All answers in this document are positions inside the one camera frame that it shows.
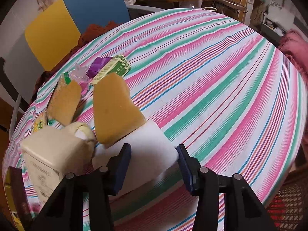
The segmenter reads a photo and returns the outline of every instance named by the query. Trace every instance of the blue chair back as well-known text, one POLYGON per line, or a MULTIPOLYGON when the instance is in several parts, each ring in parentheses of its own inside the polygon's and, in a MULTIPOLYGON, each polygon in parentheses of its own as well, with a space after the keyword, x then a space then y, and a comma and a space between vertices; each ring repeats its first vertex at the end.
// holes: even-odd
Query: blue chair back
POLYGON ((124 0, 63 0, 65 6, 82 34, 90 24, 106 26, 109 21, 130 21, 124 0))

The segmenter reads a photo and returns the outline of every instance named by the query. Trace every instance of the white container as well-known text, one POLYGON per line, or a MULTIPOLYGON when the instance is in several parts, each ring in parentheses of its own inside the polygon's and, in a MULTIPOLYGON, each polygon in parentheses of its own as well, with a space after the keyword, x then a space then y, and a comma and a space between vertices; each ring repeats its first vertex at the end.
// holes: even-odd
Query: white container
POLYGON ((44 126, 21 142, 26 167, 42 205, 67 173, 82 174, 84 165, 91 160, 94 138, 90 127, 74 122, 61 130, 44 126), (83 133, 80 138, 76 137, 78 131, 83 133))

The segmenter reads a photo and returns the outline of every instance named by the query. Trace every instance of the small green box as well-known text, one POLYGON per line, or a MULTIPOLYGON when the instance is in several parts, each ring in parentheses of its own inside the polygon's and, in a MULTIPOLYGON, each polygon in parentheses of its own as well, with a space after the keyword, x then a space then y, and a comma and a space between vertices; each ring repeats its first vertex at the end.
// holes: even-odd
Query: small green box
POLYGON ((128 61, 124 55, 114 56, 93 78, 90 82, 91 85, 96 85, 106 75, 116 72, 119 76, 124 77, 127 72, 131 69, 128 61))

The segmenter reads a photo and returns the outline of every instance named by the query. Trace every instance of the round table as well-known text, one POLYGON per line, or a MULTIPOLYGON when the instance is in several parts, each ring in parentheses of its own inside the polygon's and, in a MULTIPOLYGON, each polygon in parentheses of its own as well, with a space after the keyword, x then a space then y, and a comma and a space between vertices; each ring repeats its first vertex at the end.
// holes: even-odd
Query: round table
MULTIPOLYGON (((17 126, 3 162, 21 167, 32 214, 40 204, 20 141, 31 133, 62 72, 97 56, 123 54, 131 64, 124 77, 133 102, 153 119, 174 146, 185 144, 201 165, 217 174, 240 173, 262 202, 292 165, 307 108, 303 80, 289 60, 254 30, 224 15, 169 9, 127 22, 77 52, 40 88, 17 126)), ((93 88, 78 106, 77 120, 93 130, 93 88)), ((116 230, 191 230, 198 197, 186 191, 177 166, 111 203, 116 230)), ((88 197, 84 230, 89 230, 88 197)), ((224 200, 220 197, 219 230, 224 200)))

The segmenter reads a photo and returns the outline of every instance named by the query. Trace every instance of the white foam block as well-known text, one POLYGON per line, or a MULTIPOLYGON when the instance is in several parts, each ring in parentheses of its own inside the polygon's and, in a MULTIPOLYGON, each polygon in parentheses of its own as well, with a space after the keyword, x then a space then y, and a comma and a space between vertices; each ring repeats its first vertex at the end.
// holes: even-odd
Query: white foam block
POLYGON ((117 197, 155 179, 178 160, 178 152, 168 138, 153 120, 148 120, 110 148, 98 146, 92 159, 94 169, 107 165, 111 157, 119 154, 124 143, 131 146, 131 160, 117 197))

